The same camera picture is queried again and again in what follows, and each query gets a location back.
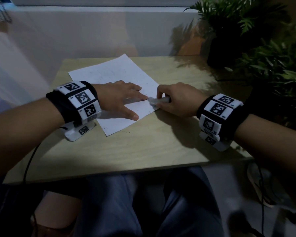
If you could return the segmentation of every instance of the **white sheet of paper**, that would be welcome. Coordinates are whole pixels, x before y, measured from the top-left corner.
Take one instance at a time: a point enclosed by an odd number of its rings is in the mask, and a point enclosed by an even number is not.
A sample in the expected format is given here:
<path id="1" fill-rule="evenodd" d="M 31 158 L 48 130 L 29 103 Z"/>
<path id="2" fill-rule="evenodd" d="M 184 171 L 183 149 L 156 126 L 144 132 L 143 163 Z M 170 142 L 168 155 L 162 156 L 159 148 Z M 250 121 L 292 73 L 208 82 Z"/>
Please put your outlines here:
<path id="1" fill-rule="evenodd" d="M 85 80 L 91 84 L 105 84 L 119 80 L 123 80 L 126 83 L 132 82 L 142 87 L 140 91 L 142 94 L 153 98 L 157 95 L 158 83 L 143 72 L 126 54 L 108 62 L 70 71 L 69 75 L 72 80 Z M 125 106 L 136 112 L 139 120 L 158 109 L 151 106 L 148 100 L 128 103 Z M 101 116 L 97 120 L 106 136 L 112 135 L 135 122 L 119 118 L 106 111 L 102 111 Z"/>

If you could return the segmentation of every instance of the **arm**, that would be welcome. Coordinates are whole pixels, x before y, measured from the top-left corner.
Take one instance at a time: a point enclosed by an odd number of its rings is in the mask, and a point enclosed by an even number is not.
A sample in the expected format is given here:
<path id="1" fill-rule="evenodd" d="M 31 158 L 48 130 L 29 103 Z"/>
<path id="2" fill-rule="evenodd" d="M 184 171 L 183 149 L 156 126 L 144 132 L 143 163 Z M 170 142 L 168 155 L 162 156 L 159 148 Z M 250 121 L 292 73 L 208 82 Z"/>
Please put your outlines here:
<path id="1" fill-rule="evenodd" d="M 182 117 L 196 116 L 197 110 L 208 96 L 200 90 L 184 84 L 160 85 L 157 98 L 165 93 L 171 103 L 159 103 L 157 107 Z M 253 157 L 296 175 L 296 131 L 249 115 L 237 128 L 234 140 Z"/>
<path id="2" fill-rule="evenodd" d="M 138 120 L 123 104 L 126 98 L 148 99 L 133 83 L 94 85 L 102 110 L 118 112 Z M 57 108 L 47 99 L 28 103 L 0 114 L 0 176 L 10 170 L 49 134 L 64 124 Z"/>

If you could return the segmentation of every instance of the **wooden table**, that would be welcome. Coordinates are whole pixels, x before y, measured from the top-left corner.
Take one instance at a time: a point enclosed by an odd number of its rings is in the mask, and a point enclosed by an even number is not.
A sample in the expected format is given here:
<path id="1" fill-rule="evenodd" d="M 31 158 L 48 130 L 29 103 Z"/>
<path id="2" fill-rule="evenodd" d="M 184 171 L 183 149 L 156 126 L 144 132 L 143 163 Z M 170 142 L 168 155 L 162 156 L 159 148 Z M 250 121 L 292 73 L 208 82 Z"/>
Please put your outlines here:
<path id="1" fill-rule="evenodd" d="M 66 59 L 51 87 L 71 81 L 68 71 L 111 59 Z M 237 83 L 217 82 L 215 77 L 221 75 L 208 68 L 200 56 L 131 59 L 159 84 L 181 81 L 207 94 L 225 93 L 240 100 L 250 93 L 248 87 L 241 87 Z M 57 130 L 38 148 L 27 181 L 44 182 L 102 172 L 176 167 L 249 157 L 234 142 L 232 148 L 218 152 L 199 137 L 199 132 L 197 118 L 179 118 L 162 110 L 108 137 L 99 125 L 75 142 L 67 141 Z M 31 154 L 8 172 L 4 183 L 21 182 Z"/>

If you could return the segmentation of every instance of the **wooden tabletop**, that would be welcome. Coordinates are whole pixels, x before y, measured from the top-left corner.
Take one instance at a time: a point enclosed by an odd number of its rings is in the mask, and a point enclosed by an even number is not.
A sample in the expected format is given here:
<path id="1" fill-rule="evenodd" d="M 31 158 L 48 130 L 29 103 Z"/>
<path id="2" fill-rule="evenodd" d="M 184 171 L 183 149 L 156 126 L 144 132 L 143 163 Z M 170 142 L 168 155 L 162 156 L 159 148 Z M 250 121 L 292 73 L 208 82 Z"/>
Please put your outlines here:
<path id="1" fill-rule="evenodd" d="M 111 59 L 65 59 L 51 88 L 71 81 L 68 71 Z M 245 100 L 250 93 L 248 87 L 241 87 L 239 83 L 217 82 L 222 74 L 208 68 L 200 56 L 131 59 L 159 84 L 181 81 L 202 89 L 206 94 L 224 93 L 240 100 Z M 162 110 L 108 137 L 98 124 L 75 142 L 67 141 L 57 130 L 38 148 L 27 181 L 44 182 L 102 172 L 195 165 L 249 157 L 234 142 L 227 151 L 218 152 L 199 137 L 199 132 L 197 118 L 179 118 Z M 31 154 L 32 151 L 8 172 L 4 183 L 22 181 Z"/>

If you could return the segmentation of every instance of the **hand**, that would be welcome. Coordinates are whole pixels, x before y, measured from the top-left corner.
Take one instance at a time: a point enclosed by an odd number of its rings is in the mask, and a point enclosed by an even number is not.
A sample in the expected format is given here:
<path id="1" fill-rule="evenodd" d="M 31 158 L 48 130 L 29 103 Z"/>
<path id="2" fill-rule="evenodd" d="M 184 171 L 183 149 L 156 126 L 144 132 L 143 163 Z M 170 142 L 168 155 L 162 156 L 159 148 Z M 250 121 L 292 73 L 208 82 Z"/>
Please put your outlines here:
<path id="1" fill-rule="evenodd" d="M 125 118 L 137 121 L 139 116 L 124 106 L 127 98 L 147 100 L 148 96 L 139 91 L 141 87 L 133 83 L 125 83 L 119 80 L 115 83 L 93 84 L 97 91 L 99 104 L 102 110 L 122 114 Z"/>
<path id="2" fill-rule="evenodd" d="M 173 85 L 159 85 L 157 98 L 162 98 L 162 94 L 170 96 L 170 103 L 158 103 L 157 107 L 181 117 L 196 116 L 200 105 L 208 96 L 193 86 L 182 82 Z"/>

